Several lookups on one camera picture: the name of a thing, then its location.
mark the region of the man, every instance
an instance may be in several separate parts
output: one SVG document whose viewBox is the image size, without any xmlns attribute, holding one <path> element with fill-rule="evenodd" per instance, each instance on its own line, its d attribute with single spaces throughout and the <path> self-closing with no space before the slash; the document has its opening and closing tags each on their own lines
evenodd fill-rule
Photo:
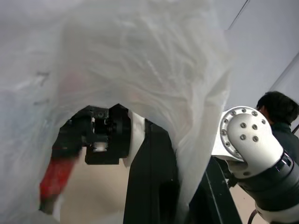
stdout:
<svg viewBox="0 0 299 224">
<path fill-rule="evenodd" d="M 299 164 L 299 139 L 290 128 L 299 115 L 299 105 L 286 95 L 272 91 L 260 98 L 256 108 L 270 123 L 272 133 L 282 148 Z"/>
</svg>

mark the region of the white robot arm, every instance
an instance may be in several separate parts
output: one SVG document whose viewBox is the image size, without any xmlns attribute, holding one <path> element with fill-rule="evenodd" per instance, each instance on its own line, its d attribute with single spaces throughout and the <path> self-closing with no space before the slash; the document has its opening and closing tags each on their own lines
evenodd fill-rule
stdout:
<svg viewBox="0 0 299 224">
<path fill-rule="evenodd" d="M 272 224 L 299 223 L 299 167 L 257 110 L 239 106 L 222 114 L 212 156 L 230 172 Z"/>
</svg>

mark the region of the plastic sheet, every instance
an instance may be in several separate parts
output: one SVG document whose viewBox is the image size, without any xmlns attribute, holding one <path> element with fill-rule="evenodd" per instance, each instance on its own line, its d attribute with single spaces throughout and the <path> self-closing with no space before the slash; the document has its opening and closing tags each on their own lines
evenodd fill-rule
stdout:
<svg viewBox="0 0 299 224">
<path fill-rule="evenodd" d="M 60 126 L 117 103 L 168 130 L 180 223 L 228 95 L 209 0 L 10 0 L 0 12 L 0 223 L 51 223 L 37 211 L 39 183 Z"/>
</svg>

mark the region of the beige floor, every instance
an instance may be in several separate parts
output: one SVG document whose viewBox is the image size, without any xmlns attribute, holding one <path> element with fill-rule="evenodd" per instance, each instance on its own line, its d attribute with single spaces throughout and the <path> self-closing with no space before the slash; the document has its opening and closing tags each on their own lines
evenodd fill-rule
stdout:
<svg viewBox="0 0 299 224">
<path fill-rule="evenodd" d="M 118 166 L 88 166 L 82 156 L 64 191 L 62 224 L 89 224 L 106 215 L 122 211 L 125 206 L 129 170 Z M 244 191 L 231 189 L 243 224 L 254 209 L 254 201 Z M 253 224 L 266 222 L 257 215 Z"/>
</svg>

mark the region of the black cable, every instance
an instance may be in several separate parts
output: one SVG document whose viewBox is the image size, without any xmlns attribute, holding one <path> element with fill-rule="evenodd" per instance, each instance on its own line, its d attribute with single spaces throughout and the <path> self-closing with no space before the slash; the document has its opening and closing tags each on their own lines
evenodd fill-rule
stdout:
<svg viewBox="0 0 299 224">
<path fill-rule="evenodd" d="M 252 220 L 253 220 L 254 216 L 256 216 L 256 214 L 257 214 L 257 210 L 254 209 L 254 210 L 252 211 L 251 215 L 249 216 L 249 219 L 248 219 L 247 224 L 251 224 L 251 223 L 252 223 Z"/>
</svg>

